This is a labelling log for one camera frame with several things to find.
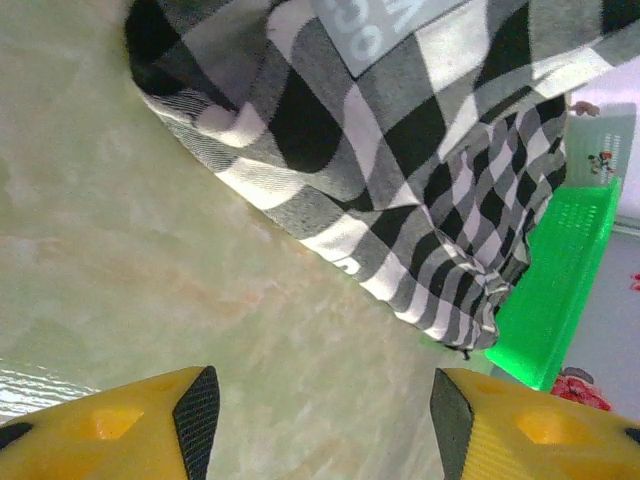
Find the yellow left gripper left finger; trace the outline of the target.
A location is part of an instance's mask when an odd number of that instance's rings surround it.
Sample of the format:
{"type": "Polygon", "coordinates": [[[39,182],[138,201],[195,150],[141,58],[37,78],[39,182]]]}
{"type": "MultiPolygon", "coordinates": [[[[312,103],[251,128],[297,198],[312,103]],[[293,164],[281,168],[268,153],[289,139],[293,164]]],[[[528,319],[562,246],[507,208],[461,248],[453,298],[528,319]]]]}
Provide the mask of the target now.
{"type": "Polygon", "coordinates": [[[122,385],[1,427],[4,479],[203,479],[219,418],[212,366],[122,385]]]}

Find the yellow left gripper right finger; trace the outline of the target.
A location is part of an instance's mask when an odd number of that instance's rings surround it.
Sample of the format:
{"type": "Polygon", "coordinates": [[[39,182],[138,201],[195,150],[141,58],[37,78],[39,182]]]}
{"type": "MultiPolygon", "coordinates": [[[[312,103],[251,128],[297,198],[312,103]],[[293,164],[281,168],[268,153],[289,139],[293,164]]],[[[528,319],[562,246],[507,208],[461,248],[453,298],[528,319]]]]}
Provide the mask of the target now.
{"type": "Polygon", "coordinates": [[[447,479],[636,479],[639,426],[467,369],[436,369],[430,412],[447,479]]]}

